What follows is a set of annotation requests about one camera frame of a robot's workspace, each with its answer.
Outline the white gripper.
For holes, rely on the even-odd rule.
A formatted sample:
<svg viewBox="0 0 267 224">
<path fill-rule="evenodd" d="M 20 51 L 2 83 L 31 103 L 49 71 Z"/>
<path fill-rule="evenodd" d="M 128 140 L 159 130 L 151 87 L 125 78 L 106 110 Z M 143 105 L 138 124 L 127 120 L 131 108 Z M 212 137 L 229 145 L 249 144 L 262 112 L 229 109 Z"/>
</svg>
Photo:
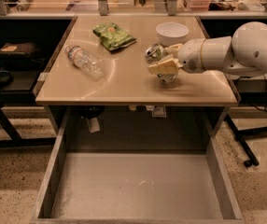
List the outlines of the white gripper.
<svg viewBox="0 0 267 224">
<path fill-rule="evenodd" d="M 178 43 L 166 47 L 166 53 L 174 56 L 177 55 L 177 58 L 169 55 L 156 63 L 150 64 L 148 66 L 149 73 L 151 75 L 176 74 L 181 68 L 187 73 L 204 72 L 201 60 L 204 41 L 204 38 L 196 38 L 189 40 L 184 44 Z"/>
</svg>

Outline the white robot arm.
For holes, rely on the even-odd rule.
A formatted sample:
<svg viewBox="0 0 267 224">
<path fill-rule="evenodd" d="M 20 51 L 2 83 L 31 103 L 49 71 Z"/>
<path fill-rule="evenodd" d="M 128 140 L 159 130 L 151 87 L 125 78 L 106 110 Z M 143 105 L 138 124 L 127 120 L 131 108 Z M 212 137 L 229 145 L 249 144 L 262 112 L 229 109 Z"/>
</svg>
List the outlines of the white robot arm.
<svg viewBox="0 0 267 224">
<path fill-rule="evenodd" d="M 148 65 L 152 75 L 217 70 L 240 77 L 267 74 L 267 24 L 252 21 L 232 36 L 196 38 L 162 50 L 166 55 Z"/>
</svg>

